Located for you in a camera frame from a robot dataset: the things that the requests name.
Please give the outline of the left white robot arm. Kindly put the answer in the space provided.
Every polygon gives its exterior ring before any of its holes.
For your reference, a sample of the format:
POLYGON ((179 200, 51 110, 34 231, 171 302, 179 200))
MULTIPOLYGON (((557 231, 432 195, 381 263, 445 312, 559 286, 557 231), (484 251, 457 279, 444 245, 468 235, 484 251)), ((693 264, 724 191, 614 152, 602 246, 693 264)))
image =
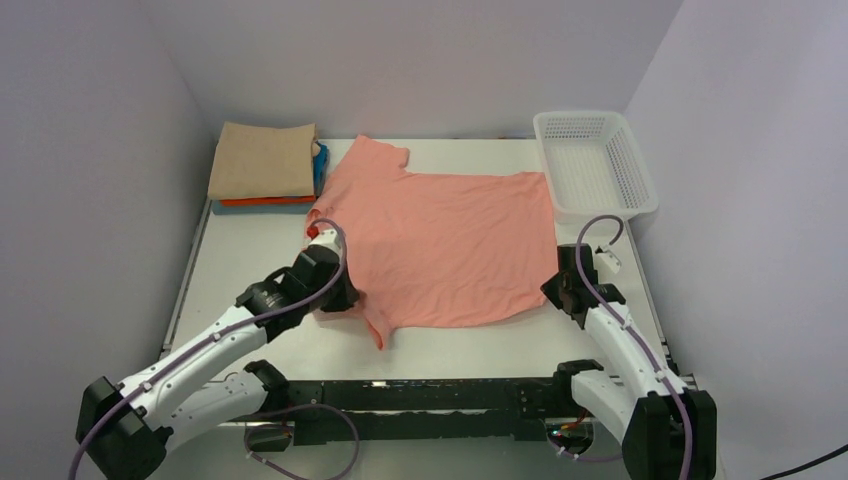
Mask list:
POLYGON ((249 285, 206 329, 121 381, 100 377, 83 392, 67 473, 89 457, 108 479, 146 479, 166 456, 221 423, 272 420, 293 408, 289 380, 267 361, 225 379, 226 367, 301 325, 315 311, 342 312, 358 293, 340 232, 318 234, 294 263, 249 285))

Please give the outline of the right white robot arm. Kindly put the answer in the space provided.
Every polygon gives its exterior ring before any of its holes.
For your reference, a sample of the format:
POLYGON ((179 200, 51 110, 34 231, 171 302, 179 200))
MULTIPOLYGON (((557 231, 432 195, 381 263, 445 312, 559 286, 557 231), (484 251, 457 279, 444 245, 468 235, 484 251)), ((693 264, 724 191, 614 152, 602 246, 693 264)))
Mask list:
POLYGON ((558 365, 551 401, 557 411, 592 414, 621 447, 633 479, 712 479, 717 473, 717 406, 662 363, 636 325, 624 296, 598 282, 587 244, 557 248, 558 271, 541 290, 602 350, 596 360, 558 365))

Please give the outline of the pink t shirt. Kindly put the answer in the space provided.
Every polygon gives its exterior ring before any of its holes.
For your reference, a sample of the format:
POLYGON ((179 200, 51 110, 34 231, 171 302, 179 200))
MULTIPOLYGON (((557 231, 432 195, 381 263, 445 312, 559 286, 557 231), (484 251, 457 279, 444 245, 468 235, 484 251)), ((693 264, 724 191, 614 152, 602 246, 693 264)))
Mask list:
POLYGON ((343 228, 354 314, 377 347, 401 328, 477 327, 543 305, 557 267, 543 174, 413 173, 409 159, 357 137, 308 214, 343 228))

